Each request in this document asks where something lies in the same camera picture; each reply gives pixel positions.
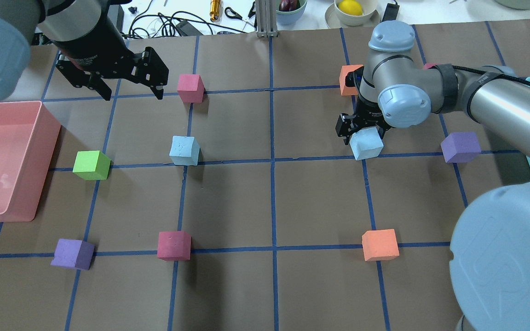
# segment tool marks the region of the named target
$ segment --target gold cylinder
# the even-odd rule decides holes
[[[212,0],[210,4],[210,21],[214,22],[220,17],[220,0]]]

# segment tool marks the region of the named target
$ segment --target pink plastic container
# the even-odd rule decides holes
[[[0,222],[29,222],[61,124],[40,101],[0,103]]]

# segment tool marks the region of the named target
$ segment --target blue bowl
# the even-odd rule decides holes
[[[299,0],[300,1],[300,8],[296,9],[295,11],[290,12],[280,12],[277,10],[279,8],[279,3],[282,0],[277,0],[277,6],[276,8],[276,19],[277,23],[281,25],[290,25],[295,23],[298,19],[300,19],[301,15],[304,14],[305,6],[308,4],[308,0]]]

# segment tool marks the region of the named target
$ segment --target orange cube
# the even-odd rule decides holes
[[[367,231],[361,239],[365,261],[387,261],[400,255],[393,228]]]
[[[345,77],[347,77],[347,74],[351,71],[355,71],[362,66],[362,64],[343,65],[343,67],[340,69],[339,86],[341,96],[357,96],[357,88],[345,86]]]

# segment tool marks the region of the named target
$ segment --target yellow fruit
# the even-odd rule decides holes
[[[363,15],[363,8],[359,4],[359,2],[355,0],[343,0],[339,2],[339,9],[341,10],[341,12],[344,12],[349,15]]]

